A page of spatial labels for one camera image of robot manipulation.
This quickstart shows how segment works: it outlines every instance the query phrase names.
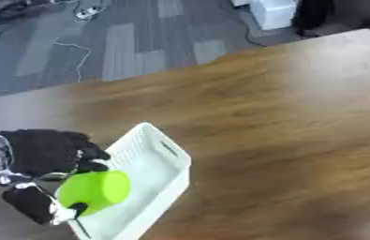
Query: black glove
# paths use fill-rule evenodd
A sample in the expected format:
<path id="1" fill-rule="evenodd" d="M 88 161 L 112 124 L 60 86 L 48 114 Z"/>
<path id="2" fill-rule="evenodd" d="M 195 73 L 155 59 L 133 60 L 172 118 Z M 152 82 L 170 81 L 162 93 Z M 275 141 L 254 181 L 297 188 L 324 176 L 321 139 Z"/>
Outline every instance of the black glove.
<path id="1" fill-rule="evenodd" d="M 58 225 L 77 218 L 87 204 L 75 203 L 63 207 L 54 197 L 35 183 L 21 183 L 3 192 L 4 201 L 38 224 Z"/>
<path id="2" fill-rule="evenodd" d="M 110 155 L 89 141 L 87 135 L 51 129 L 1 131 L 12 150 L 9 169 L 40 177 L 48 173 L 103 172 L 106 165 L 93 159 L 109 159 Z"/>

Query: basket handle hole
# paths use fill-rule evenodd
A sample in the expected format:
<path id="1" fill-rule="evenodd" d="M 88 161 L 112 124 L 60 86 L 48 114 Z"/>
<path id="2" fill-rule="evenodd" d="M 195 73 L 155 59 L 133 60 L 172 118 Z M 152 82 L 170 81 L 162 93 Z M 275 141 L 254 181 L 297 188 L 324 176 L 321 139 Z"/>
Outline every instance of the basket handle hole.
<path id="1" fill-rule="evenodd" d="M 161 144 L 169 151 L 171 152 L 173 155 L 175 155 L 176 157 L 179 157 L 179 155 L 170 147 L 168 146 L 165 142 L 162 142 L 160 141 Z"/>

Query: black bag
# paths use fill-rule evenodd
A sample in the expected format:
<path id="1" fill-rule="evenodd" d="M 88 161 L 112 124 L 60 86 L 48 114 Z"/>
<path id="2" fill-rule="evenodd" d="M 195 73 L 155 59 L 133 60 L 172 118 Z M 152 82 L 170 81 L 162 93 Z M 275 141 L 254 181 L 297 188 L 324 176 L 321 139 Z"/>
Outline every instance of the black bag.
<path id="1" fill-rule="evenodd" d="M 300 32 L 323 25 L 334 13 L 334 0 L 299 0 L 292 26 Z"/>

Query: floor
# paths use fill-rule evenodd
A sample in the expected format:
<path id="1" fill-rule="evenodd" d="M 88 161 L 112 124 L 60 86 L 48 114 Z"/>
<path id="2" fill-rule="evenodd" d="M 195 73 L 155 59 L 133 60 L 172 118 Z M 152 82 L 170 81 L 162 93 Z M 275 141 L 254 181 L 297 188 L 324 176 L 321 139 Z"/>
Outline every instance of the floor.
<path id="1" fill-rule="evenodd" d="M 90 1 L 82 0 L 82 6 L 93 5 Z M 291 29 L 261 31 L 247 7 L 234 9 L 229 0 L 102 1 L 109 7 L 86 23 L 74 21 L 73 3 L 35 9 L 22 21 L 0 26 L 5 29 L 0 38 L 0 96 L 62 83 L 119 80 L 260 48 L 245 40 L 242 21 L 250 26 L 250 37 L 263 45 L 300 40 Z M 359 9 L 370 8 L 370 1 L 343 1 L 342 17 L 318 32 L 354 29 L 364 14 L 355 9 L 347 18 L 344 9 L 351 11 L 361 2 Z"/>

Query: wooden table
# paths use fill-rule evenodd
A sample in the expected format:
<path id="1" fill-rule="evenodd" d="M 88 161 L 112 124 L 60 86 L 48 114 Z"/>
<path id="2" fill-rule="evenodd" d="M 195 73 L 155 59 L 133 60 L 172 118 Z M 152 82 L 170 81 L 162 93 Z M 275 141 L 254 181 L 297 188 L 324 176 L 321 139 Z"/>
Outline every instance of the wooden table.
<path id="1" fill-rule="evenodd" d="M 103 147 L 142 121 L 193 158 L 190 189 L 143 239 L 370 239 L 370 31 L 0 97 L 0 129 Z M 0 201 L 0 239 L 72 238 Z"/>

